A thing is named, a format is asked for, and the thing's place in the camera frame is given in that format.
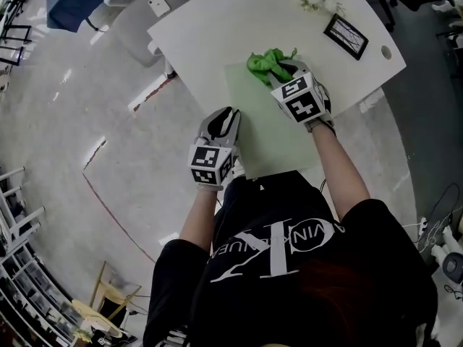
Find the black t-shirt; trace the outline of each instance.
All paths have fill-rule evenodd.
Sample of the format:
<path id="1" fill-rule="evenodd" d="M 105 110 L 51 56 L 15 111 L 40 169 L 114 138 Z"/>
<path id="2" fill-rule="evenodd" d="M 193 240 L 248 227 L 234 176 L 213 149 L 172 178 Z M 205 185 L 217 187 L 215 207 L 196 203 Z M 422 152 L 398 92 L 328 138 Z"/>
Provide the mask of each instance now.
<path id="1" fill-rule="evenodd" d="M 318 276 L 304 269 L 307 261 L 360 274 L 350 284 L 352 297 L 360 295 L 352 306 L 363 312 L 357 345 L 413 346 L 418 325 L 427 324 L 427 335 L 433 327 L 436 287 L 381 201 L 361 202 L 337 223 L 324 207 L 286 200 L 222 242 L 211 256 L 180 239 L 164 247 L 153 274 L 145 347 L 181 325 L 193 347 L 346 346 L 333 333 L 323 297 L 301 290 L 301 279 L 310 286 Z M 341 283 L 349 297 L 349 280 Z"/>

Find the gray floor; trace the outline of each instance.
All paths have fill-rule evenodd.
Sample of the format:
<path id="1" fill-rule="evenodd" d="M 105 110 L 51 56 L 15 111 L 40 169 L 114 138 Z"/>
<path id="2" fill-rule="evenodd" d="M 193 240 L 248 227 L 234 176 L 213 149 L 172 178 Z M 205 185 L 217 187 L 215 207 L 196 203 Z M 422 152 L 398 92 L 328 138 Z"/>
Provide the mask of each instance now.
<path id="1" fill-rule="evenodd" d="M 46 207 L 32 244 L 73 297 L 88 301 L 104 260 L 149 294 L 158 240 L 179 232 L 195 194 L 185 160 L 205 115 L 178 78 L 130 112 L 163 64 L 140 66 L 111 31 L 91 45 L 85 24 L 77 34 L 47 30 L 44 6 L 31 0 L 18 19 L 35 26 L 34 43 L 0 100 L 0 166 L 26 167 L 18 182 L 27 206 Z M 110 22 L 112 13 L 103 16 Z M 382 91 L 335 122 L 372 196 L 402 224 L 416 223 L 407 157 Z M 323 180 L 321 166 L 303 174 L 314 186 Z M 416 227 L 406 230 L 416 238 Z M 148 299 L 135 303 L 146 309 Z M 144 326 L 141 315 L 127 323 L 137 336 Z"/>
<path id="2" fill-rule="evenodd" d="M 368 0 L 386 21 L 376 0 Z M 436 33 L 450 30 L 451 14 L 436 13 L 430 4 L 418 12 L 403 4 L 393 8 L 396 27 L 392 37 L 404 57 L 407 68 L 384 86 L 402 142 L 407 153 L 415 191 L 418 217 L 429 218 L 434 204 L 452 182 L 463 187 L 463 92 L 459 80 L 451 80 L 451 58 L 445 39 Z M 450 188 L 431 218 L 433 226 L 455 205 L 457 190 Z M 456 208 L 463 205 L 463 192 Z M 455 213 L 454 227 L 461 211 Z M 425 239 L 420 243 L 424 248 Z M 434 262 L 428 246 L 422 253 Z"/>

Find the light green mat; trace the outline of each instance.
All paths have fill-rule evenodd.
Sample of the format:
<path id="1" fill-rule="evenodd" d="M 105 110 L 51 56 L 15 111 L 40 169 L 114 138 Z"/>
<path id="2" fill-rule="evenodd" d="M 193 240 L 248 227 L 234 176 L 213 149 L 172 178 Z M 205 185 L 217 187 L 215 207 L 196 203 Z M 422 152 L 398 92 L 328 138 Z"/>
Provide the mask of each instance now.
<path id="1" fill-rule="evenodd" d="M 247 179 L 310 168 L 318 154 L 312 135 L 289 119 L 246 63 L 225 66 L 231 105 L 241 111 L 238 146 Z"/>

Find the gray chair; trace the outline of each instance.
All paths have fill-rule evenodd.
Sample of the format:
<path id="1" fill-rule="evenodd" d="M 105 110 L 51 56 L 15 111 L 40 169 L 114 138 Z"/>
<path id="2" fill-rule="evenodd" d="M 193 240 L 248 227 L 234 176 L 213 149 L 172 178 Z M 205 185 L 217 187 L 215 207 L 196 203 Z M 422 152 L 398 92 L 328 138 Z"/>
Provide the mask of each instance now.
<path id="1" fill-rule="evenodd" d="M 119 14 L 112 26 L 112 30 L 122 45 L 145 67 L 151 67 L 162 57 L 159 50 L 155 51 L 154 54 L 148 50 L 148 44 L 152 41 L 152 38 L 146 32 L 147 29 L 188 0 L 165 0 L 171 10 L 160 17 L 154 14 L 148 3 L 149 1 L 134 0 Z"/>

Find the black photo frame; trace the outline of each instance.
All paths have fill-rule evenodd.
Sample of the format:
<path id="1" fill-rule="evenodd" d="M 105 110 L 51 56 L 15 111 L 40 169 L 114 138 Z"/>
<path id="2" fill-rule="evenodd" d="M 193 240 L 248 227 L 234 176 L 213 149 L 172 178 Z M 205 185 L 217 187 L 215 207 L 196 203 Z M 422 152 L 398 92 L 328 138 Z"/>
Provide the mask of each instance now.
<path id="1" fill-rule="evenodd" d="M 349 33 L 350 36 L 346 37 L 343 32 L 337 30 L 338 27 Z M 360 60 L 368 44 L 368 39 L 338 14 L 333 16 L 323 33 L 356 58 L 356 60 Z"/>

